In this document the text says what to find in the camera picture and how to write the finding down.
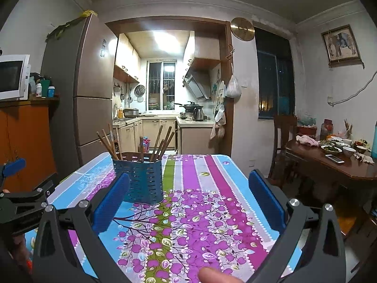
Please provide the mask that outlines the person's fingertip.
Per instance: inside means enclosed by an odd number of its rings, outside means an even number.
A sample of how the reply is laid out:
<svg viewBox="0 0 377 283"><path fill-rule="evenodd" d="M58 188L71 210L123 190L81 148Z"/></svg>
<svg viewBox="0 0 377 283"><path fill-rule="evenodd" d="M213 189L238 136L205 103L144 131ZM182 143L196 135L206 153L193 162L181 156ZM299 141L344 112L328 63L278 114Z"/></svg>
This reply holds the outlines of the person's fingertip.
<svg viewBox="0 0 377 283"><path fill-rule="evenodd" d="M243 283L239 278L209 267L200 269L198 278L202 283Z"/></svg>

